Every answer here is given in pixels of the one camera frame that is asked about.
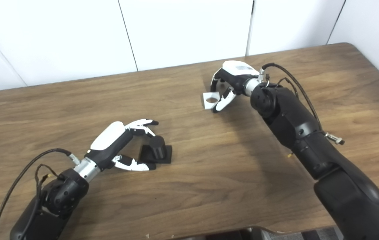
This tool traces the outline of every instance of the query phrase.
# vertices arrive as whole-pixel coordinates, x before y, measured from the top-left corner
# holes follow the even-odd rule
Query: black square base
[[[154,157],[154,153],[152,152],[151,146],[142,145],[138,161],[144,162],[144,163],[170,164],[171,163],[171,152],[172,152],[171,145],[166,145],[165,146],[165,158],[156,159]]]

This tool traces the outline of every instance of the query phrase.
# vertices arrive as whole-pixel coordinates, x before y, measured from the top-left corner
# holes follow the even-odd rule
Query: wire
[[[269,81],[269,79],[270,79],[269,73],[266,74],[265,79],[267,80],[267,85],[265,86],[267,88],[269,86],[269,83],[270,83],[270,81]]]
[[[297,93],[297,89],[296,89],[295,85],[287,77],[280,79],[275,87],[278,87],[283,80],[286,80],[286,82],[288,82],[290,85],[292,85],[292,88],[293,88],[293,91],[296,95],[296,98],[299,99],[299,94]]]
[[[292,80],[293,82],[296,84],[296,86],[299,88],[299,90],[301,91],[303,97],[305,97],[305,100],[306,102],[308,103],[309,105],[309,108],[311,109],[311,112],[312,114],[314,115],[314,118],[317,119],[318,121],[318,125],[319,125],[319,128],[320,130],[322,131],[322,126],[321,126],[321,122],[320,122],[320,119],[318,118],[318,115],[317,115],[317,112],[315,111],[314,109],[314,106],[312,105],[311,103],[311,100],[309,100],[309,97],[308,95],[306,94],[305,90],[303,89],[302,85],[300,85],[299,81],[289,72],[287,71],[287,69],[285,69],[284,67],[278,65],[278,64],[275,64],[273,62],[270,62],[270,63],[267,63],[265,65],[262,66],[262,69],[265,70],[267,69],[268,67],[276,67],[276,68],[279,68],[281,69],[284,73],[286,73]]]
[[[26,171],[32,166],[32,164],[34,164],[34,162],[36,162],[38,159],[40,159],[41,157],[43,157],[44,155],[46,154],[49,154],[51,152],[61,152],[61,153],[64,153],[66,154],[67,156],[71,155],[71,152],[69,152],[68,150],[65,150],[65,149],[61,149],[61,148],[55,148],[55,149],[50,149],[50,150],[47,150],[46,152],[42,152],[41,154],[39,154],[37,157],[35,157],[34,159],[32,159],[22,170],[22,172],[17,176],[16,180],[14,180],[13,184],[11,185],[10,189],[8,190],[8,192],[6,193],[5,195],[5,198],[3,200],[3,202],[1,203],[1,206],[0,206],[0,218],[1,218],[1,214],[4,210],[4,207],[8,201],[8,199],[10,198],[10,195],[11,193],[13,192],[14,190],[14,187],[16,187],[17,183],[20,181],[20,179],[23,177],[23,175],[26,173]]]
[[[34,221],[35,214],[37,213],[38,209],[40,208],[40,199],[41,199],[41,186],[43,185],[43,182],[49,177],[48,174],[44,175],[41,179],[41,181],[38,178],[38,170],[40,170],[41,167],[47,167],[53,175],[57,177],[56,172],[49,166],[45,164],[38,165],[37,169],[35,170],[35,190],[36,190],[36,199],[34,208],[32,209],[31,216],[29,217],[28,222],[26,223],[25,228],[23,229],[22,234],[20,235],[20,239],[24,239],[26,233],[28,232],[29,227],[31,226],[32,222]]]

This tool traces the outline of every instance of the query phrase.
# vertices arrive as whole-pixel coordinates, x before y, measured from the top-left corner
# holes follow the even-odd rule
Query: robot finger
[[[133,121],[125,126],[126,129],[129,129],[134,126],[148,126],[148,125],[158,125],[157,121],[154,121],[152,119],[139,119],[136,121]]]
[[[136,135],[136,136],[147,135],[150,138],[155,136],[154,132],[152,132],[151,129],[144,126],[130,127],[129,130],[133,135]]]
[[[217,104],[212,108],[213,113],[220,112],[222,109],[224,109],[229,103],[234,100],[236,94],[233,92],[234,88],[228,87],[226,91],[223,93],[220,100],[217,102]]]
[[[220,80],[221,82],[224,82],[222,81],[222,79],[220,78],[220,74],[219,74],[219,71],[221,70],[222,68],[219,68],[215,74],[212,76],[212,82],[210,83],[210,91],[211,92],[215,92],[216,91],[216,85],[217,85],[217,81]]]
[[[127,171],[150,171],[156,169],[156,165],[153,163],[136,162],[134,158],[126,155],[118,155],[112,161],[115,163],[115,167]]]

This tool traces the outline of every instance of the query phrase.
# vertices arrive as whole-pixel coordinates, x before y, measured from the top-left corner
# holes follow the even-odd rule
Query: cable connector
[[[68,158],[70,158],[75,165],[79,165],[81,163],[80,160],[72,153],[69,154]]]
[[[266,79],[266,81],[267,81],[267,85],[265,86],[266,88],[269,86],[269,79],[270,79],[270,77],[269,77],[269,73],[267,73],[266,75],[265,75],[265,79]]]
[[[265,70],[260,69],[259,76],[258,76],[258,82],[262,82],[264,80],[264,73],[265,73]]]
[[[334,141],[334,143],[336,143],[336,144],[340,144],[340,145],[345,144],[345,140],[343,140],[342,138],[338,138],[338,137],[336,137],[335,135],[332,135],[332,134],[330,134],[330,133],[328,133],[328,132],[326,132],[324,136],[325,136],[328,140],[330,140],[330,141]]]

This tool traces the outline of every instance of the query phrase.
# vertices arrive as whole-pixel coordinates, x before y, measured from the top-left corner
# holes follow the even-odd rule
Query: robotic hand
[[[253,67],[241,61],[226,61],[222,68],[216,71],[210,83],[210,91],[215,92],[217,82],[227,82],[229,87],[221,96],[220,100],[212,108],[212,112],[217,113],[224,109],[234,100],[237,95],[246,94],[247,91],[257,86],[263,80],[263,74],[259,74]]]
[[[57,179],[37,193],[12,228],[10,239],[57,239],[78,203],[87,194],[89,182],[105,169],[156,169],[154,163],[139,163],[134,158],[117,155],[135,135],[154,137],[148,125],[158,125],[158,122],[140,119],[125,126],[122,122],[113,122],[93,141],[83,160],[69,155],[76,166],[60,173]]]
[[[280,68],[290,76],[307,99],[312,114],[288,88],[262,81],[267,67]],[[274,63],[264,65],[256,75],[245,63],[227,61],[213,76],[211,91],[215,91],[219,79],[231,86],[213,112],[222,110],[235,95],[250,97],[252,108],[258,111],[277,140],[318,180],[314,191],[345,239],[379,240],[379,188],[333,147],[329,140],[343,144],[342,139],[323,131],[311,102],[294,76]]]

